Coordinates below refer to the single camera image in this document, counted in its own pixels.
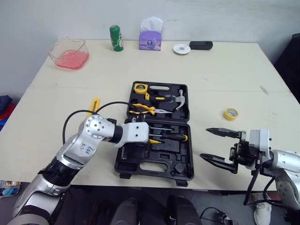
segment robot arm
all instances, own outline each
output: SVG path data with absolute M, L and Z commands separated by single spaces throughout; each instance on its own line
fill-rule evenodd
M 145 122 L 117 126 L 115 120 L 97 114 L 90 116 L 25 189 L 15 204 L 14 219 L 9 225 L 24 224 L 27 219 L 32 219 L 30 223 L 37 220 L 40 224 L 42 221 L 53 224 L 72 179 L 93 157 L 102 141 L 114 143 L 119 148 L 125 143 L 147 143 L 148 140 L 149 126 Z
M 226 163 L 223 157 L 211 154 L 201 154 L 204 160 L 232 173 L 237 173 L 238 164 L 241 164 L 251 171 L 259 170 L 261 175 L 274 177 L 283 205 L 300 210 L 300 155 L 297 152 L 272 150 L 269 129 L 251 130 L 249 142 L 246 141 L 245 131 L 224 128 L 206 130 L 223 137 L 239 138 L 240 141 L 230 149 L 229 160 L 232 164 Z

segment black cable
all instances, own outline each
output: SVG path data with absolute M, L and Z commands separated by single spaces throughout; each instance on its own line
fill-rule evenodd
M 135 105 L 130 104 L 130 103 L 128 103 L 128 102 L 110 102 L 110 103 L 107 103 L 107 104 L 101 106 L 100 108 L 98 108 L 98 109 L 95 111 L 95 113 L 98 113 L 101 109 L 103 109 L 103 108 L 105 108 L 105 107 L 107 107 L 107 106 L 109 106 L 109 105 L 113 105 L 113 104 L 125 104 L 125 105 L 133 106 L 134 108 L 136 108 L 136 109 L 140 112 L 140 114 L 142 114 L 142 111 L 141 111 L 140 108 L 138 108 L 138 107 L 136 107 Z
M 281 201 L 278 200 L 270 200 L 272 203 L 282 203 Z M 258 203 L 266 203 L 266 200 L 256 200 L 253 202 L 248 203 L 247 205 L 254 205 L 254 204 L 258 204 Z
M 247 205 L 247 203 L 248 203 L 248 201 L 249 201 L 249 197 L 250 197 L 252 188 L 253 188 L 253 186 L 254 186 L 254 183 L 255 183 L 255 181 L 256 181 L 256 179 L 257 179 L 258 174 L 259 174 L 259 168 L 257 168 L 257 169 L 255 170 L 255 172 L 254 172 L 254 174 L 253 174 L 253 177 L 252 177 L 252 179 L 251 179 L 251 182 L 250 182 L 250 184 L 249 184 L 249 186 L 248 186 L 248 189 L 247 189 L 247 192 L 246 192 L 246 197 L 245 197 L 245 200 L 244 200 L 244 203 L 243 203 L 244 205 Z
M 202 218 L 202 216 L 203 216 L 203 214 L 205 213 L 205 211 L 206 211 L 206 210 L 209 210 L 209 209 L 214 209 L 214 210 L 216 210 L 218 213 L 221 213 L 221 211 L 218 210 L 218 209 L 215 208 L 215 207 L 207 207 L 207 208 L 204 209 L 203 212 L 201 213 L 200 218 Z
M 67 127 L 68 121 L 70 120 L 70 118 L 71 118 L 72 116 L 74 116 L 74 115 L 77 114 L 77 113 L 92 113 L 92 114 L 97 114 L 101 109 L 103 109 L 103 108 L 105 108 L 105 107 L 107 107 L 107 106 L 109 106 L 109 105 L 113 105 L 113 104 L 125 104 L 125 105 L 133 106 L 134 108 L 136 108 L 136 109 L 140 112 L 142 121 L 144 121 L 143 115 L 142 115 L 142 110 L 141 110 L 140 108 L 136 107 L 136 106 L 133 105 L 133 104 L 129 104 L 128 102 L 110 102 L 110 103 L 107 103 L 107 104 L 103 105 L 102 107 L 98 108 L 95 112 L 90 111 L 90 110 L 77 110 L 77 111 L 71 113 L 71 114 L 67 117 L 67 119 L 66 119 L 66 121 L 65 121 L 65 123 L 64 123 L 64 126 L 63 126 L 63 128 L 62 128 L 62 143 L 63 143 L 63 144 L 66 143 L 66 127 Z
M 270 199 L 267 198 L 267 190 L 268 188 L 270 187 L 270 185 L 273 183 L 273 181 L 275 180 L 275 177 L 272 177 L 272 179 L 267 183 L 266 187 L 264 188 L 263 192 L 262 192 L 262 195 L 263 195 L 263 198 L 264 200 L 269 203 L 270 205 L 273 205 L 273 206 L 276 206 L 276 207 L 280 207 L 280 208 L 285 208 L 286 210 L 295 210 L 291 207 L 288 207 L 288 206 L 285 206 L 283 204 L 279 204 L 279 203 L 276 203 L 276 202 L 272 202 Z
M 64 126 L 62 128 L 62 144 L 65 144 L 66 143 L 66 127 L 67 127 L 67 123 L 68 121 L 70 120 L 70 118 L 72 116 L 74 116 L 75 114 L 77 113 L 92 113 L 92 114 L 97 114 L 96 112 L 93 112 L 93 111 L 90 111 L 90 110 L 77 110 L 75 112 L 72 112 L 66 119 L 65 123 L 64 123 Z

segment yellow screwdriver handle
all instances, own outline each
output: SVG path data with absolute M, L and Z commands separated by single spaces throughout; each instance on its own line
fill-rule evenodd
M 130 110 L 129 113 L 133 113 L 133 114 L 136 114 L 136 115 L 140 114 L 140 112 L 135 112 L 135 111 L 132 111 L 132 110 Z M 151 113 L 152 116 L 154 116 L 154 114 L 155 114 L 155 112 L 153 110 L 142 112 L 142 114 L 147 114 L 147 113 Z
M 156 100 L 164 100 L 165 97 L 155 97 Z
M 150 94 L 148 94 L 147 92 L 146 92 L 146 94 L 145 94 L 145 99 L 146 99 L 147 101 L 150 101 Z
M 154 107 L 154 106 L 149 107 L 149 106 L 146 106 L 146 105 L 142 105 L 142 104 L 140 104 L 140 103 L 138 103 L 138 104 L 132 104 L 132 105 L 134 105 L 134 106 L 136 106 L 136 107 L 138 107 L 138 108 L 142 108 L 142 109 L 145 109 L 145 110 L 149 110 L 149 111 L 155 110 L 155 107 Z
M 154 139 L 149 139 L 150 144 L 160 144 L 161 142 Z

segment purple tissue box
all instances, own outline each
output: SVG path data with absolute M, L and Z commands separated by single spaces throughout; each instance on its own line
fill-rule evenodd
M 141 32 L 139 39 L 139 49 L 160 51 L 161 33 L 158 33 L 156 31 Z

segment pliers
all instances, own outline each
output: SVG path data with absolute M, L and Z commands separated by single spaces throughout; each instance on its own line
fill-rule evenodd
M 132 104 L 132 105 L 134 105 L 135 107 L 138 107 L 138 108 L 145 109 L 146 111 L 143 111 L 142 114 L 150 113 L 152 116 L 154 116 L 155 113 L 173 113 L 173 112 L 170 112 L 170 111 L 167 111 L 167 110 L 164 110 L 164 109 L 156 109 L 154 106 L 149 107 L 149 106 L 146 106 L 146 105 L 142 105 L 140 103 Z M 129 112 L 133 113 L 133 114 L 140 114 L 140 112 L 135 112 L 135 111 L 132 111 L 132 110 L 130 110 Z

